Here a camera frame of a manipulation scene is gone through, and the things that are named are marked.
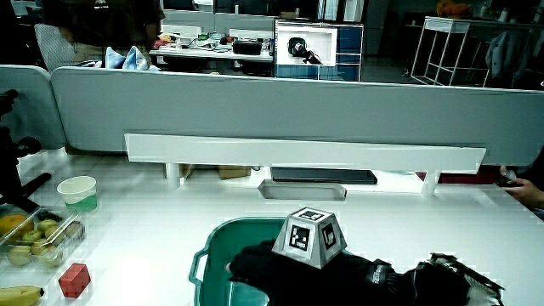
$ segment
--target black glove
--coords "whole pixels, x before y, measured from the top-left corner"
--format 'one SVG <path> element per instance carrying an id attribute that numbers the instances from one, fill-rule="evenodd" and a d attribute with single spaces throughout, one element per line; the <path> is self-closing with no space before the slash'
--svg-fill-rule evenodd
<path id="1" fill-rule="evenodd" d="M 272 302 L 288 305 L 406 305 L 397 290 L 401 275 L 388 263 L 338 254 L 317 269 L 272 252 L 274 241 L 246 246 L 232 259 L 231 281 L 265 292 Z"/>

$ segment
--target person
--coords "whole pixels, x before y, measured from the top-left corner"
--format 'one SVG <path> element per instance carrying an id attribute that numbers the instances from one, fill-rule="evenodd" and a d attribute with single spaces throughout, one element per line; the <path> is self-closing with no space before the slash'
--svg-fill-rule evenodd
<path id="1" fill-rule="evenodd" d="M 20 23 L 9 0 L 0 0 L 0 37 L 5 44 L 0 48 L 0 64 L 35 65 L 23 39 Z"/>
<path id="2" fill-rule="evenodd" d="M 105 60 L 108 47 L 125 56 L 136 46 L 151 65 L 149 50 L 165 18 L 159 0 L 42 2 L 45 23 L 58 26 L 60 33 L 74 46 L 74 63 Z"/>
<path id="3" fill-rule="evenodd" d="M 501 174 L 506 176 L 510 167 L 501 166 Z M 518 202 L 544 218 L 544 150 L 541 150 L 533 163 L 517 178 L 508 183 L 520 184 L 519 187 L 503 187 Z"/>

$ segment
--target desk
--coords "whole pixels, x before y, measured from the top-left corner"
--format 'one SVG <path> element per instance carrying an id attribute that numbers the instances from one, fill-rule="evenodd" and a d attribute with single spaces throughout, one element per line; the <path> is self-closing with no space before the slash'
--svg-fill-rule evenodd
<path id="1" fill-rule="evenodd" d="M 426 197 L 415 174 L 375 171 L 378 184 L 346 185 L 345 201 L 279 201 L 257 190 L 266 169 L 225 181 L 196 170 L 171 190 L 161 164 L 121 156 L 52 150 L 22 158 L 19 167 L 23 182 L 36 171 L 53 174 L 31 195 L 42 205 L 64 205 L 55 191 L 63 179 L 98 181 L 99 208 L 88 218 L 86 241 L 57 270 L 40 275 L 0 262 L 0 286 L 43 286 L 41 306 L 191 305 L 193 255 L 213 229 L 232 218 L 286 216 L 303 206 L 334 212 L 348 251 L 388 261 L 397 272 L 415 268 L 430 252 L 453 252 L 505 287 L 505 305 L 544 299 L 543 222 L 495 185 L 441 184 Z M 64 298 L 57 283 L 74 262 L 86 264 L 92 278 L 76 301 Z"/>
<path id="2" fill-rule="evenodd" d="M 150 51 L 150 55 L 171 56 L 214 60 L 249 60 L 257 62 L 274 62 L 274 57 L 270 56 L 269 50 L 262 50 L 260 55 L 235 54 L 232 50 L 220 49 L 212 51 L 201 48 L 172 48 L 164 47 Z"/>
<path id="3" fill-rule="evenodd" d="M 482 40 L 488 42 L 493 38 L 493 36 L 497 36 L 498 34 L 500 34 L 500 31 L 507 31 L 507 30 L 542 31 L 544 30 L 544 25 L 517 24 L 517 23 L 511 24 L 506 22 L 488 21 L 488 20 L 457 20 L 457 19 L 449 19 L 449 18 L 441 18 L 441 17 L 425 17 L 425 23 L 423 24 L 422 34 L 419 38 L 419 45 L 416 51 L 416 58 L 414 59 L 414 64 L 411 70 L 411 77 L 424 84 L 444 85 L 443 83 L 439 82 L 439 75 L 441 71 L 447 71 L 451 74 L 449 83 L 447 85 L 451 85 L 455 77 L 455 74 L 457 73 L 458 70 L 473 69 L 473 67 L 470 67 L 470 68 L 459 67 L 459 59 L 461 58 L 463 47 L 465 46 L 465 42 L 467 41 L 468 35 L 481 37 Z M 423 73 L 423 75 L 418 76 L 414 73 L 414 70 L 417 67 L 417 61 L 419 60 L 418 55 L 421 51 L 420 49 L 422 46 L 422 40 L 423 40 L 423 35 L 425 34 L 425 31 L 434 31 L 433 46 L 431 47 L 431 51 L 427 59 L 427 64 L 425 65 L 425 72 Z M 439 63 L 437 64 L 437 63 L 432 63 L 431 58 L 433 56 L 434 49 L 438 47 L 436 46 L 436 41 L 437 41 L 437 35 L 439 32 L 447 33 L 447 38 L 445 39 L 445 44 L 443 46 L 442 54 L 440 56 Z M 462 35 L 462 43 L 461 43 L 461 47 L 458 50 L 454 50 L 454 51 L 457 51 L 455 64 L 452 67 L 445 67 L 444 66 L 445 53 L 446 53 L 446 50 L 448 49 L 448 43 L 450 42 L 450 38 L 452 34 Z M 429 67 L 436 68 L 436 74 L 434 78 L 431 78 L 428 76 Z"/>

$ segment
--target blue cloth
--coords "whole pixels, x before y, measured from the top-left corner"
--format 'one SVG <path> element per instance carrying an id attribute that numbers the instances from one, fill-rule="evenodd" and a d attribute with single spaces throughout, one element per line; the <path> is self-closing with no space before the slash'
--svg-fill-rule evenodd
<path id="1" fill-rule="evenodd" d="M 108 47 L 105 50 L 105 68 L 119 69 L 122 68 L 125 62 L 125 57 L 117 53 L 113 48 Z"/>
<path id="2" fill-rule="evenodd" d="M 122 65 L 122 69 L 145 71 L 149 69 L 149 64 L 139 49 L 132 46 L 128 51 L 127 58 Z"/>

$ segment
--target monitor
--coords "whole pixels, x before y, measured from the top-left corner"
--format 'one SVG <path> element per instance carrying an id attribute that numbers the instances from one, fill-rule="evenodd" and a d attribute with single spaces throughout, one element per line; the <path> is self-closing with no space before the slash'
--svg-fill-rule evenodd
<path id="1" fill-rule="evenodd" d="M 238 14 L 251 14 L 262 16 L 276 16 L 276 0 L 215 0 L 213 9 L 215 13 L 235 13 L 238 5 Z"/>
<path id="2" fill-rule="evenodd" d="M 162 0 L 164 9 L 195 10 L 193 0 Z"/>
<path id="3" fill-rule="evenodd" d="M 275 77 L 359 81 L 363 25 L 277 19 L 274 36 Z"/>

